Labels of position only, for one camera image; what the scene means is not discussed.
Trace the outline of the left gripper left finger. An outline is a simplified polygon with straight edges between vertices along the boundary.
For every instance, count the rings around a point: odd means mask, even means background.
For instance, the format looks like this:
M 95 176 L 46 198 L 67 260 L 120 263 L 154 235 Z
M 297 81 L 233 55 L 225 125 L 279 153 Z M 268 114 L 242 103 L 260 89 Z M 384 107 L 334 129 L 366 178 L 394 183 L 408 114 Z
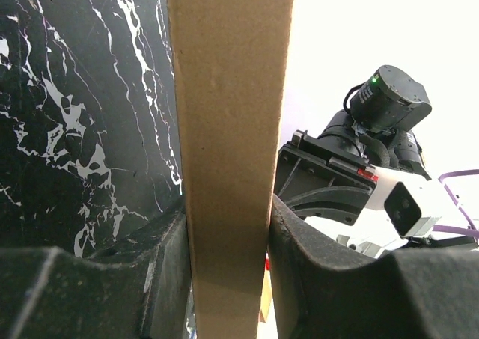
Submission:
M 90 257 L 1 251 L 3 338 L 181 338 L 191 284 L 185 204 Z

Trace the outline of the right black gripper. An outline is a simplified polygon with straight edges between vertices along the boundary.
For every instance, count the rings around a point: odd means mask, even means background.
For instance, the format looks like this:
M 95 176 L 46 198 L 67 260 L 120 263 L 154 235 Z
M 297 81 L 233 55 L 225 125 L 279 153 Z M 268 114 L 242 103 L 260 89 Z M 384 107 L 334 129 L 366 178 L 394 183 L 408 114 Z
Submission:
M 337 112 L 318 137 L 296 131 L 279 150 L 275 194 L 301 219 L 354 225 L 379 181 L 378 167 L 429 179 L 413 132 L 359 133 Z

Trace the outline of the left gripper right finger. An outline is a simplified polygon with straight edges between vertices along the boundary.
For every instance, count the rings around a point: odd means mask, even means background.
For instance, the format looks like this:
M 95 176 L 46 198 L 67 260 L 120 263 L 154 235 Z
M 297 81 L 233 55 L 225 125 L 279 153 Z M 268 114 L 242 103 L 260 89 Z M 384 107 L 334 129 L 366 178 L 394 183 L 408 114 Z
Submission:
M 478 253 L 406 249 L 374 260 L 272 205 L 269 262 L 280 338 L 476 338 Z

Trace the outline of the brown cardboard box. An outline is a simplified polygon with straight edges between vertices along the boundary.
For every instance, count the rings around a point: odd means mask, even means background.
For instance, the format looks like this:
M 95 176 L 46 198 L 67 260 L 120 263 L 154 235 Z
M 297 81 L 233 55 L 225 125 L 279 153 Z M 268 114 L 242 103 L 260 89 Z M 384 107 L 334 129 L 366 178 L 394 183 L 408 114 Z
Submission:
M 168 0 L 195 320 L 255 338 L 293 0 Z

